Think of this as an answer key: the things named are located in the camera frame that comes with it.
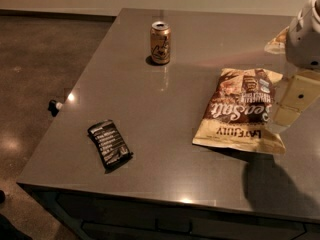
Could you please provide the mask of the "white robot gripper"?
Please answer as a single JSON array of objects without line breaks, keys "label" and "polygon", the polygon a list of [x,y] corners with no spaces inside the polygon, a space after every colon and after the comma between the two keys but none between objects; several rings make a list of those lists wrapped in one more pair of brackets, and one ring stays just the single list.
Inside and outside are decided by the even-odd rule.
[{"label": "white robot gripper", "polygon": [[320,96],[320,0],[308,0],[286,34],[287,61],[302,69],[282,80],[269,128],[284,131]]}]

